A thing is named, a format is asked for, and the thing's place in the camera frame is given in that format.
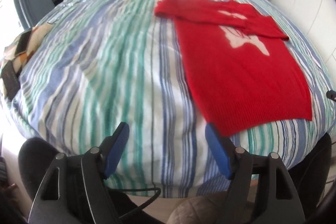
blue gripper pad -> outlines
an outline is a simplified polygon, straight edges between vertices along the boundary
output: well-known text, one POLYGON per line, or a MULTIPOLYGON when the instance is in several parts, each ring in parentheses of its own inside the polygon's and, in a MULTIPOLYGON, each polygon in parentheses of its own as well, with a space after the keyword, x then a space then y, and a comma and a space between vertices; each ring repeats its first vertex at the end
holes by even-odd
POLYGON ((121 123, 113 133, 113 137, 116 137, 115 142, 106 157, 106 167, 104 170, 106 178, 114 174, 117 169, 129 138, 129 125, 127 123, 121 123))
POLYGON ((208 142, 209 148, 212 152, 213 157, 218 165, 218 169, 222 175, 224 175, 227 179, 231 179, 232 170, 230 166, 230 157, 229 155, 233 155, 234 151, 225 151, 224 146, 222 145, 222 141, 233 143, 229 138, 221 137, 215 128, 215 126, 211 123, 208 123, 205 127, 205 139, 208 142))

screw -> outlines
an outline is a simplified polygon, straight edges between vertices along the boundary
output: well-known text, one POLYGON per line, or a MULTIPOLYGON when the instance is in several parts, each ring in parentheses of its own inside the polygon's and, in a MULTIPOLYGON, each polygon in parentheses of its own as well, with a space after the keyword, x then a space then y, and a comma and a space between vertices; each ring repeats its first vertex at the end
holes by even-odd
POLYGON ((93 148, 91 148, 91 149, 90 149, 90 152, 91 152, 92 154, 97 154, 97 153, 99 152, 99 147, 93 147, 93 148))
POLYGON ((279 155, 278 155, 278 153, 272 152, 271 157, 274 158, 274 159, 277 159, 277 158, 279 158, 279 155))
POLYGON ((61 160, 61 159, 63 159, 64 158, 64 153, 58 153, 57 155, 56 155, 56 159, 57 160, 61 160))
POLYGON ((236 147, 236 152, 239 154, 243 154, 245 152, 245 149, 242 148, 241 146, 236 147))

floor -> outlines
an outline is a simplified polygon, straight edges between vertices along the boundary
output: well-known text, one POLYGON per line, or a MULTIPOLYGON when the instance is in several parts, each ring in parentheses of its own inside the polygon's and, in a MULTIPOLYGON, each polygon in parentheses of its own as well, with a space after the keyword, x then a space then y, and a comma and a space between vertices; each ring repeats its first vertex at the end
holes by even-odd
MULTIPOLYGON (((23 184, 20 179, 20 174, 17 164, 17 155, 21 148, 21 145, 24 143, 25 139, 19 134, 19 132, 13 132, 12 128, 9 128, 8 122, 0 119, 1 130, 4 132, 3 143, 2 143, 2 156, 6 160, 7 171, 9 182, 16 183, 18 189, 15 190, 15 195, 20 201, 21 212, 27 218, 29 216, 30 208, 32 201, 30 200, 23 184)), ((333 155, 336 156, 336 144, 333 145, 333 155)), ((336 178, 336 157, 333 165, 330 168, 329 177, 327 184, 325 186, 325 194, 330 189, 333 180, 336 178)), ((133 202, 137 205, 143 203, 147 198, 144 197, 131 197, 133 202)), ((171 212, 186 199, 184 198, 173 198, 173 199, 163 199, 159 198, 154 203, 149 205, 144 211, 152 215, 153 217, 161 220, 166 223, 171 212)))

white graphic print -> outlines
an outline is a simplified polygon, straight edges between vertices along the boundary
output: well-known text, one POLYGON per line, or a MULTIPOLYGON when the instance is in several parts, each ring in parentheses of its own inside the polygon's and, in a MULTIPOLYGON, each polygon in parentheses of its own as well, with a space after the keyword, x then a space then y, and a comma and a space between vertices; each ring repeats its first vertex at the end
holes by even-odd
POLYGON ((220 26, 225 32, 226 38, 230 41, 230 45, 233 48, 238 48, 245 43, 251 43, 255 45, 263 54, 269 56, 269 52, 266 49, 264 43, 262 43, 256 35, 245 35, 240 31, 228 26, 220 26))
POLYGON ((247 19, 247 17, 246 16, 243 16, 243 15, 241 15, 241 14, 237 14, 237 13, 230 13, 230 12, 228 12, 228 11, 225 11, 225 10, 219 10, 219 12, 221 13, 221 14, 225 14, 225 15, 227 15, 227 16, 232 16, 232 17, 234 17, 234 18, 240 18, 240 19, 247 19))

window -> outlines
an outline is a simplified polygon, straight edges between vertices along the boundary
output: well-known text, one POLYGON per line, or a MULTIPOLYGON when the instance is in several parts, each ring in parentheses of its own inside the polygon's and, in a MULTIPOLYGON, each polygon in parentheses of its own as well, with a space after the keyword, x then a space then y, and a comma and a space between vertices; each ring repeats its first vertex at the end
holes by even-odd
POLYGON ((3 50, 23 32, 13 0, 0 0, 0 58, 3 50))

